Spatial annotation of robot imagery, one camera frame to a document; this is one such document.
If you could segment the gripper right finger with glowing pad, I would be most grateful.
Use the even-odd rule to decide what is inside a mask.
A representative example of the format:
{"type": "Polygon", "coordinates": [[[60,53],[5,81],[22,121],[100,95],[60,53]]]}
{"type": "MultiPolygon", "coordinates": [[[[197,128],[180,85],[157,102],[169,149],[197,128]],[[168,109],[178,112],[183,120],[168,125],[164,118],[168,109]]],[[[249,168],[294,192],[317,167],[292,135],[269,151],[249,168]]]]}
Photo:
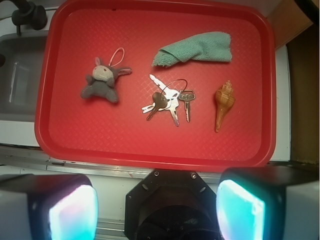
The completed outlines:
{"type": "Polygon", "coordinates": [[[319,170],[228,168],[217,187],[216,215],[225,240],[318,240],[319,170]]]}

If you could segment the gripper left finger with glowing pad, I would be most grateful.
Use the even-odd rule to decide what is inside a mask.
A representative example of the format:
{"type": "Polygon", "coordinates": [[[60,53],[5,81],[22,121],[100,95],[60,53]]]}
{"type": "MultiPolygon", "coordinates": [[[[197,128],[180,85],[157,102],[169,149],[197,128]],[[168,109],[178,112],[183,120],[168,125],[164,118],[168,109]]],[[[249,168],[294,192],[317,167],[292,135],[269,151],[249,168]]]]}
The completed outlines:
{"type": "Polygon", "coordinates": [[[93,240],[98,196],[84,174],[3,174],[2,240],[93,240]]]}

